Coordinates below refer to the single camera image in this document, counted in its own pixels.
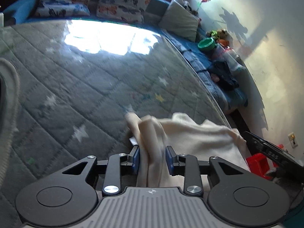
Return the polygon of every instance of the stuffed toy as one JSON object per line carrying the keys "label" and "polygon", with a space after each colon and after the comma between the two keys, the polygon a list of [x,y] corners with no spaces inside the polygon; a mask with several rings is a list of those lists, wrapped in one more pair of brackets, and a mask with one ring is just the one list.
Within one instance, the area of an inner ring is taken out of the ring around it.
{"label": "stuffed toy", "polygon": [[224,29],[218,29],[218,30],[212,30],[208,33],[206,33],[206,36],[208,38],[213,38],[214,41],[217,41],[219,39],[224,39],[226,36],[228,36],[228,31]]}
{"label": "stuffed toy", "polygon": [[219,39],[216,42],[219,43],[224,49],[226,49],[229,46],[228,40]]}
{"label": "stuffed toy", "polygon": [[190,3],[188,1],[184,1],[184,8],[192,13],[192,8],[190,7]]}

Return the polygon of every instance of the orange toy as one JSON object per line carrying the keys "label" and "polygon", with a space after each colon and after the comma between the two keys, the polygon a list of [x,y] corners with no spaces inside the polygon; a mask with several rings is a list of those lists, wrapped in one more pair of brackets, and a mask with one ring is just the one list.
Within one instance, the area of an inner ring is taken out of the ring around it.
{"label": "orange toy", "polygon": [[216,42],[221,44],[223,48],[226,48],[227,46],[229,46],[229,41],[228,40],[218,39]]}

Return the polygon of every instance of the red box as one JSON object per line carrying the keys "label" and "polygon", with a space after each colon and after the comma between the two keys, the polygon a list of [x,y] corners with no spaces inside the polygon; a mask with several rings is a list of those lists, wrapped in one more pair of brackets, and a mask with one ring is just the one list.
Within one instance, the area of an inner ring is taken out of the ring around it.
{"label": "red box", "polygon": [[271,179],[271,177],[265,176],[265,173],[270,169],[266,156],[258,153],[247,158],[246,161],[252,173],[268,180]]}

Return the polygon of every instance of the electrical outlet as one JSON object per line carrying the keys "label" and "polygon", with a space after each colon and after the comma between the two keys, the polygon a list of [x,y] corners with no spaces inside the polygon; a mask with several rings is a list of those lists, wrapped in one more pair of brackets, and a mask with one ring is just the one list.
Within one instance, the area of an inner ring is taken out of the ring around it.
{"label": "electrical outlet", "polygon": [[291,144],[291,147],[292,147],[292,148],[295,148],[295,147],[298,146],[298,142],[297,142],[297,140],[296,140],[296,138],[295,138],[295,133],[294,133],[294,132],[292,132],[292,133],[290,133],[290,134],[288,135],[288,139],[289,139],[289,141],[290,141],[290,144]]}

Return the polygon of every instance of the gray pillow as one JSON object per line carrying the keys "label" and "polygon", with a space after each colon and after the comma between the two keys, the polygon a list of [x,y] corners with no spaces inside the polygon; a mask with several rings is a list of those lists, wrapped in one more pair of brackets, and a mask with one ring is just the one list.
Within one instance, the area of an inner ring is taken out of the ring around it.
{"label": "gray pillow", "polygon": [[158,25],[169,32],[195,42],[199,20],[178,2],[172,0]]}

